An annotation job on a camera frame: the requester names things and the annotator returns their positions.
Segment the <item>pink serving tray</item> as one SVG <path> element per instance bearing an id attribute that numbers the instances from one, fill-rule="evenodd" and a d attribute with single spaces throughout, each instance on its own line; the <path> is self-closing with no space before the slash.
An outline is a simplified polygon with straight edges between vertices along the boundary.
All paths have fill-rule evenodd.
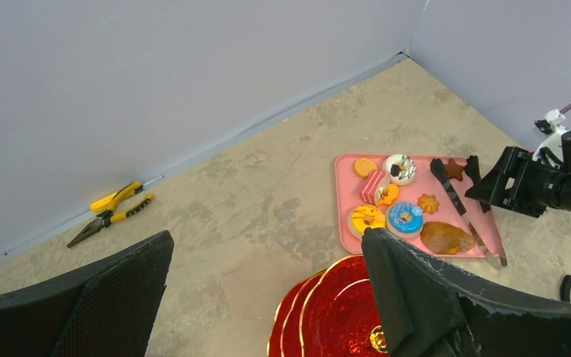
<path id="1" fill-rule="evenodd" d="M 481 178 L 476 156 L 340 155 L 335 180 L 341 243 L 361 254 L 365 229 L 381 228 L 434 256 L 487 257 L 505 266 L 493 210 L 465 197 Z"/>

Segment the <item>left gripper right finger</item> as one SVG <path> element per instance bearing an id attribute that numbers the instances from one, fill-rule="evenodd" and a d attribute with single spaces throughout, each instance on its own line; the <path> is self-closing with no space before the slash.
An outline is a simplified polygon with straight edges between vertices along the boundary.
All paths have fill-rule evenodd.
<path id="1" fill-rule="evenodd" d="M 383 228 L 361 242 L 391 356 L 571 356 L 571 303 L 501 286 Z"/>

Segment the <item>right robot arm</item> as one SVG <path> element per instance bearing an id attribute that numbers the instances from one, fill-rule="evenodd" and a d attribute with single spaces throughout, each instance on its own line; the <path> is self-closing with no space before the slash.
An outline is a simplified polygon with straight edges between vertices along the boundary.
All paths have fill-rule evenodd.
<path id="1" fill-rule="evenodd" d="M 547 208 L 571 212 L 571 130 L 561 136 L 561 150 L 562 165 L 555 168 L 520 147 L 506 147 L 465 196 L 535 218 Z"/>

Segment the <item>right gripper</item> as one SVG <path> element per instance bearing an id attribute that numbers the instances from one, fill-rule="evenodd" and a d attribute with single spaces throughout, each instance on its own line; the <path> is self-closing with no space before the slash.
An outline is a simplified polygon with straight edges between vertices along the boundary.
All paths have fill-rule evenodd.
<path id="1" fill-rule="evenodd" d="M 532 159 L 520 147 L 506 147 L 493 168 L 470 187 L 465 197 L 538 218 L 550 206 L 549 192 L 561 171 Z"/>

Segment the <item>black serving tongs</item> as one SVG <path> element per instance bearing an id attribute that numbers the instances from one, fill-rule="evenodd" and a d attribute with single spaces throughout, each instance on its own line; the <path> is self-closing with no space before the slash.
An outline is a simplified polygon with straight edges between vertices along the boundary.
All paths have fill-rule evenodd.
<path id="1" fill-rule="evenodd" d="M 434 158 L 430 162 L 430 171 L 442 185 L 443 189 L 448 195 L 448 198 L 453 203 L 457 213 L 463 220 L 463 222 L 468 226 L 468 229 L 473 236 L 478 248 L 484 253 L 485 258 L 487 261 L 493 265 L 496 269 L 504 268 L 508 265 L 507 259 L 504 256 L 496 256 L 494 255 L 487 247 L 487 245 L 482 240 L 480 234 L 474 227 L 473 223 L 471 222 L 468 214 L 467 209 L 465 208 L 459 194 L 456 192 L 452 183 L 450 183 L 447 177 L 447 171 L 443 161 L 440 158 Z"/>

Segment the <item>red three-tier cake stand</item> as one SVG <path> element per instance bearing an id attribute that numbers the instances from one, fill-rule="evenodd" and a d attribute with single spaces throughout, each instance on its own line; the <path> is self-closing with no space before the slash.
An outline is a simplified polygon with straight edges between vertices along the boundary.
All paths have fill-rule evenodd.
<path id="1" fill-rule="evenodd" d="M 268 356 L 388 356 L 363 255 L 295 284 L 277 306 Z"/>

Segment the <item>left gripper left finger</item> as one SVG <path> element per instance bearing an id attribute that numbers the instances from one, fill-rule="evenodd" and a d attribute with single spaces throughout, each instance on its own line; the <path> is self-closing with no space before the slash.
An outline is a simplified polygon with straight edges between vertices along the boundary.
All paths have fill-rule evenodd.
<path id="1" fill-rule="evenodd" d="M 144 356 L 174 241 L 161 231 L 107 258 L 0 294 L 0 356 Z"/>

